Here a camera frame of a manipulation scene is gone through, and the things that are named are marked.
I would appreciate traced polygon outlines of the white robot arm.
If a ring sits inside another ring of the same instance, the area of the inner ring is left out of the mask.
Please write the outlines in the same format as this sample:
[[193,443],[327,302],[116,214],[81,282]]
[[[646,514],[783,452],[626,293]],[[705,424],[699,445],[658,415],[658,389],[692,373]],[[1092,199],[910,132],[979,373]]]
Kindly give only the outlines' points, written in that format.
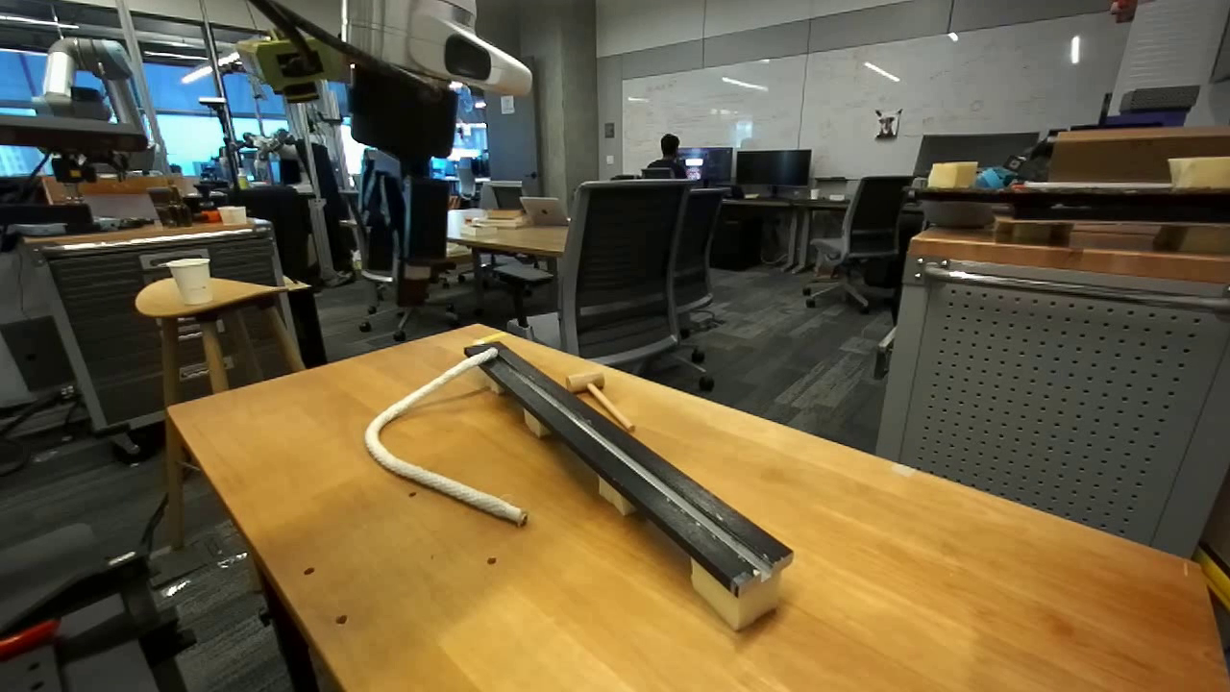
[[535,72],[478,34],[478,0],[344,0],[339,27],[293,13],[286,0],[250,0],[276,38],[245,46],[259,72],[293,82],[348,82],[350,134],[423,178],[453,151],[458,84],[486,96],[526,96]]

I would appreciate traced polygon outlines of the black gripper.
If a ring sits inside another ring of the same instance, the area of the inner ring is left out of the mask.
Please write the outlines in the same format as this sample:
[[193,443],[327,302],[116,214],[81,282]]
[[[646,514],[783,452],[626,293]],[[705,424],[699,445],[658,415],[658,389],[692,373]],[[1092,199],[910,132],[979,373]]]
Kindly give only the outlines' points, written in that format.
[[407,178],[428,178],[435,156],[453,151],[458,96],[405,72],[353,68],[353,138],[400,160]]

